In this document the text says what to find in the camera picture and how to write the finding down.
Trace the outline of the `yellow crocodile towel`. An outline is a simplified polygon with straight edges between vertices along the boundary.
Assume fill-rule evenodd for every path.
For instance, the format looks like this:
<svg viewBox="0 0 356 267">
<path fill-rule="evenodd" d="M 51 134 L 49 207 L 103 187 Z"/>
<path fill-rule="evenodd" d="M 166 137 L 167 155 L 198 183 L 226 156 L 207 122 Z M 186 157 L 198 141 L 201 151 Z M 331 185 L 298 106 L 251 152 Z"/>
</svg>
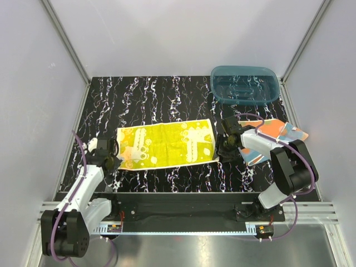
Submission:
<svg viewBox="0 0 356 267">
<path fill-rule="evenodd" d="M 209 119 L 117 129 L 119 169 L 138 171 L 218 162 Z"/>
</svg>

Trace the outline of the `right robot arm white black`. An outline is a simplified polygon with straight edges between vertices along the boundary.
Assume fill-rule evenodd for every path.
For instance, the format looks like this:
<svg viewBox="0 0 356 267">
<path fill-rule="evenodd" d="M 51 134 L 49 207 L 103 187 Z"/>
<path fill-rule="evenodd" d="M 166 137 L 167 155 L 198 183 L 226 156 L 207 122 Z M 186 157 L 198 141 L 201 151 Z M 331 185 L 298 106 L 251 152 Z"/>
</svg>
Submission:
<svg viewBox="0 0 356 267">
<path fill-rule="evenodd" d="M 269 160 L 273 182 L 244 211 L 243 218 L 266 220 L 275 208 L 312 191 L 319 176 L 304 143 L 308 134 L 290 123 L 276 119 L 239 121 L 238 116 L 222 120 L 224 132 L 216 139 L 215 155 L 221 162 L 233 162 L 242 157 L 247 165 Z"/>
</svg>

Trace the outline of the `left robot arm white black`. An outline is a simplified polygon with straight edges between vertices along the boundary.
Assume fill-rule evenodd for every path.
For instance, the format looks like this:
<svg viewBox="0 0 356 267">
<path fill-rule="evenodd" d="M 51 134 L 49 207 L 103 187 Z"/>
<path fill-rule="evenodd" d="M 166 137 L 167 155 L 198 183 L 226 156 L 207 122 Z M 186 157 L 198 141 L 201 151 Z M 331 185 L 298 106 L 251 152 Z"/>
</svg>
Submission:
<svg viewBox="0 0 356 267">
<path fill-rule="evenodd" d="M 100 222 L 120 214 L 118 204 L 92 198 L 98 185 L 121 164 L 117 140 L 94 138 L 85 145 L 78 139 L 77 143 L 82 154 L 78 177 L 63 200 L 40 219 L 42 253 L 57 261 L 83 257 Z"/>
</svg>

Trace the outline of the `orange blue dotted towel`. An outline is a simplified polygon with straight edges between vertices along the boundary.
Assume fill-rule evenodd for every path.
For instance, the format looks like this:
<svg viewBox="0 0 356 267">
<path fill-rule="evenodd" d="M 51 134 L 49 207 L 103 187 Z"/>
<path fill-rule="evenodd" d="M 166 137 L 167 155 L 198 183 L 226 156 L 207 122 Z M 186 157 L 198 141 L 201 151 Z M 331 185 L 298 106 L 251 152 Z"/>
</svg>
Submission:
<svg viewBox="0 0 356 267">
<path fill-rule="evenodd" d="M 258 128 L 258 133 L 250 129 L 242 134 L 239 151 L 245 163 L 253 166 L 270 160 L 270 151 L 281 147 L 277 141 L 288 144 L 294 140 L 305 141 L 308 137 L 307 133 L 288 122 L 268 119 Z"/>
</svg>

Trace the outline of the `teal transparent plastic bin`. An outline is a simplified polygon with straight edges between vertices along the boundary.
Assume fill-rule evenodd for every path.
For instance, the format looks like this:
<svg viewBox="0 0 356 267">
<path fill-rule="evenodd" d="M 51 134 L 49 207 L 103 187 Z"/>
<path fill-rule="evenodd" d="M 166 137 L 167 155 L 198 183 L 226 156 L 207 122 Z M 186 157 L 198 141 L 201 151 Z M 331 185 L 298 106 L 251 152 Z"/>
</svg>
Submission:
<svg viewBox="0 0 356 267">
<path fill-rule="evenodd" d="M 276 74 L 265 67 L 217 66 L 210 74 L 210 88 L 218 102 L 227 105 L 263 106 L 280 96 Z"/>
</svg>

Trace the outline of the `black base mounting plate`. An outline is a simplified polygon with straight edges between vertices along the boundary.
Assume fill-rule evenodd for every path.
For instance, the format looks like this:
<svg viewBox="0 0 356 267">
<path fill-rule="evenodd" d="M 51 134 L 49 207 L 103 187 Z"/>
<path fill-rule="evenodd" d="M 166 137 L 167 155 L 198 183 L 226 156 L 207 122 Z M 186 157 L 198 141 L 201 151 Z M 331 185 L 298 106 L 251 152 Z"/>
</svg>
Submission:
<svg viewBox="0 0 356 267">
<path fill-rule="evenodd" d="M 145 219 L 214 218 L 237 221 L 284 222 L 280 206 L 263 210 L 257 193 L 184 192 L 184 193 L 94 193 L 113 203 L 113 213 L 123 211 L 127 221 Z"/>
</svg>

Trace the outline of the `aluminium front rail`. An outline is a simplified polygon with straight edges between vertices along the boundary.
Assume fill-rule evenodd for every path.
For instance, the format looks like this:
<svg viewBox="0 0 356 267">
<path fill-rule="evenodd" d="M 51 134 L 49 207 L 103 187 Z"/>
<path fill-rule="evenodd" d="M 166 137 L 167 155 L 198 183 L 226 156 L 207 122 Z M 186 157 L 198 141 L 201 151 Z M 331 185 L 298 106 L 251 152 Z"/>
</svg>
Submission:
<svg viewBox="0 0 356 267">
<path fill-rule="evenodd" d="M 298 224 L 338 224 L 339 220 L 331 202 L 297 202 Z M 295 206 L 292 202 L 282 205 L 286 223 L 295 219 Z"/>
</svg>

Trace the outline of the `left aluminium frame post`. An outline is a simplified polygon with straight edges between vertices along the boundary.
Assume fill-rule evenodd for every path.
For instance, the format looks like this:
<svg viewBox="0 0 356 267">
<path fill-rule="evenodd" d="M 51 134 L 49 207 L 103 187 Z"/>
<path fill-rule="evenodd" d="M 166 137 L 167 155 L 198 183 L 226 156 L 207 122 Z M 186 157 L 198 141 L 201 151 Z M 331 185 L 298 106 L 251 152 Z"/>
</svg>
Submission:
<svg viewBox="0 0 356 267">
<path fill-rule="evenodd" d="M 44 11 L 48 15 L 55 31 L 57 32 L 62 44 L 64 45 L 69 57 L 72 60 L 72 63 L 74 64 L 77 72 L 81 76 L 82 80 L 84 83 L 88 86 L 91 82 L 91 78 L 87 74 L 80 58 L 78 57 L 78 54 L 76 53 L 66 31 L 64 26 L 62 25 L 59 16 L 57 15 L 51 1 L 49 0 L 40 0 L 39 1 L 44 8 Z"/>
</svg>

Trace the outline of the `aluminium frame post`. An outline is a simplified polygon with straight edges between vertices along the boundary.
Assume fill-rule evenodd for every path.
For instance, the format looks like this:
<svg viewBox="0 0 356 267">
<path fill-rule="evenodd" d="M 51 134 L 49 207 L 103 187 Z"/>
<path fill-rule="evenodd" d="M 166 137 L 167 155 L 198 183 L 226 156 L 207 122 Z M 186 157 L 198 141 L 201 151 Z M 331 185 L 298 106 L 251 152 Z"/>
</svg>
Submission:
<svg viewBox="0 0 356 267">
<path fill-rule="evenodd" d="M 39 1 L 44 8 L 44 11 L 48 15 L 55 31 L 57 32 L 62 44 L 64 45 L 69 57 L 72 60 L 72 63 L 74 64 L 77 72 L 81 76 L 82 80 L 84 83 L 88 86 L 91 82 L 91 78 L 87 74 L 80 58 L 78 57 L 78 54 L 76 53 L 66 31 L 64 26 L 62 25 L 59 16 L 57 15 L 51 1 L 49 0 L 40 0 Z"/>
<path fill-rule="evenodd" d="M 333 0 L 323 0 L 312 19 L 306 33 L 304 34 L 303 38 L 301 39 L 298 48 L 296 49 L 290 63 L 288 64 L 284 74 L 281 76 L 282 84 L 285 84 L 290 77 L 293 69 L 295 68 L 296 64 L 298 63 L 300 57 L 302 56 L 304 50 L 306 49 L 308 43 L 310 42 L 313 34 L 317 30 L 318 26 L 320 25 L 323 17 L 325 16 L 329 6 L 333 3 Z"/>
</svg>

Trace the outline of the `right aluminium frame post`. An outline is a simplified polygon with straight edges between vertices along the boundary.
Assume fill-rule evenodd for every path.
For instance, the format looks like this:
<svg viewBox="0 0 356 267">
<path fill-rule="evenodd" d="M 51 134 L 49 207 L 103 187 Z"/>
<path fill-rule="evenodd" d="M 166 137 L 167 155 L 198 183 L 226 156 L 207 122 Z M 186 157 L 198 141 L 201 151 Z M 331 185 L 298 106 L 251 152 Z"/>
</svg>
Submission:
<svg viewBox="0 0 356 267">
<path fill-rule="evenodd" d="M 304 34 L 303 38 L 301 39 L 298 48 L 296 49 L 290 63 L 288 64 L 284 74 L 281 76 L 282 84 L 285 84 L 290 77 L 293 69 L 295 68 L 296 64 L 298 63 L 300 57 L 302 56 L 304 50 L 306 49 L 308 43 L 310 42 L 313 34 L 317 30 L 318 26 L 320 25 L 323 17 L 325 16 L 329 6 L 333 3 L 333 0 L 323 0 L 312 19 L 306 33 Z"/>
</svg>

